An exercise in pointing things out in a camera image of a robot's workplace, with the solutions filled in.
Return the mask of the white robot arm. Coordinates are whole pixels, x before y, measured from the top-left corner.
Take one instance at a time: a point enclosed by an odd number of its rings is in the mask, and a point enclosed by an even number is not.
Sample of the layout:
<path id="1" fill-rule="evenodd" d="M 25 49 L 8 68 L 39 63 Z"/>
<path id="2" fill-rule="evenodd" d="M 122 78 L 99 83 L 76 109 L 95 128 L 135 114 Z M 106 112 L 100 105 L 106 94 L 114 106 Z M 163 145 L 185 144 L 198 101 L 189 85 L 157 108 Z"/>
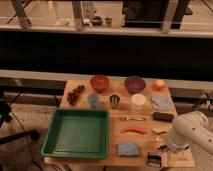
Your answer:
<path id="1" fill-rule="evenodd" d="M 185 150 L 191 141 L 213 155 L 213 133 L 208 130 L 205 114 L 193 111 L 176 116 L 167 132 L 165 143 L 172 152 Z"/>

